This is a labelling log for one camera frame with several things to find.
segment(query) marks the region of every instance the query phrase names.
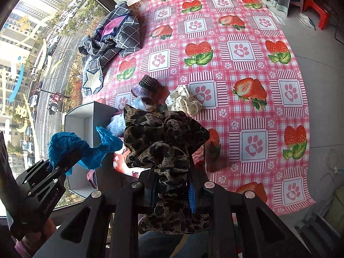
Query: blue cloth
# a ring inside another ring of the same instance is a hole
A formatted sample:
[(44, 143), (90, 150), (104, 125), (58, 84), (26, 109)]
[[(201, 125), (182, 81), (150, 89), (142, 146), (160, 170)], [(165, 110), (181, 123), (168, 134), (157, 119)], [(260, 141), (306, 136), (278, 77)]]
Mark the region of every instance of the blue cloth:
[[(86, 169), (101, 167), (101, 161), (108, 152), (115, 152), (123, 147), (120, 138), (115, 137), (109, 130), (103, 127), (96, 127), (100, 135), (101, 143), (97, 147), (90, 147), (88, 143), (79, 138), (75, 133), (59, 132), (51, 137), (49, 144), (49, 159), (53, 167), (56, 167), (63, 156), (75, 149), (81, 149), (82, 158), (79, 165)], [(72, 174), (72, 168), (66, 175)]]

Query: blue paint stroke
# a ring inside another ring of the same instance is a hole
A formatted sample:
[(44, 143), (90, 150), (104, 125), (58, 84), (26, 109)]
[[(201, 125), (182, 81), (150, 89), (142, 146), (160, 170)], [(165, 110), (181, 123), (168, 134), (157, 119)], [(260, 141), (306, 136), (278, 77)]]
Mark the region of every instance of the blue paint stroke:
[(23, 76), (24, 76), (24, 64), (22, 64), (22, 66), (20, 67), (20, 74), (19, 74), (19, 77), (18, 77), (18, 81), (17, 81), (17, 84), (15, 85), (15, 88), (13, 89), (11, 95), (10, 95), (10, 98), (8, 98), (8, 100), (10, 102), (13, 102), (15, 96), (17, 95), (17, 92), (20, 88), (20, 84), (23, 80)]

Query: white car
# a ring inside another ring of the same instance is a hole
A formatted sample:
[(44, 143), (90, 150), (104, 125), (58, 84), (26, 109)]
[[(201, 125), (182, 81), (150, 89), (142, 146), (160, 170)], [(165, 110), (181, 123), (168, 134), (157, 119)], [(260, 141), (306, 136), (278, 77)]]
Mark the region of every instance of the white car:
[(29, 100), (29, 106), (31, 108), (35, 107), (37, 105), (37, 102), (38, 102), (38, 95), (33, 95), (30, 97), (30, 100)]

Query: red plastic stool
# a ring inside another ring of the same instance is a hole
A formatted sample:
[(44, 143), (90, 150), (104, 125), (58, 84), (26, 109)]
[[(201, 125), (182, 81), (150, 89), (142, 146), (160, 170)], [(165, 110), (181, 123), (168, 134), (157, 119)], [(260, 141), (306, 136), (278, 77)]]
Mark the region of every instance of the red plastic stool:
[(319, 2), (315, 3), (314, 0), (305, 0), (303, 4), (303, 11), (305, 12), (308, 7), (312, 7), (320, 14), (320, 21), (318, 27), (324, 30), (330, 19), (330, 13), (325, 9), (324, 5)]

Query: pink tablecloth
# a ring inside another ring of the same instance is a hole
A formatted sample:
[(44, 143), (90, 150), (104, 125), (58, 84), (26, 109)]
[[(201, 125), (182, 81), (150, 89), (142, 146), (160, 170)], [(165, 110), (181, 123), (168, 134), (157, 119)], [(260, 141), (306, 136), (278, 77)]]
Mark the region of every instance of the pink tablecloth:
[(304, 83), (283, 31), (264, 4), (142, 0), (132, 8), (145, 20), (142, 49), (116, 57), (102, 90), (84, 102), (105, 98), (121, 110), (133, 100), (130, 90), (144, 74), (170, 91), (185, 84), (203, 104), (195, 119), (220, 135), (221, 156), (207, 167), (212, 181), (230, 191), (262, 182), (267, 204), (278, 215), (312, 204)]

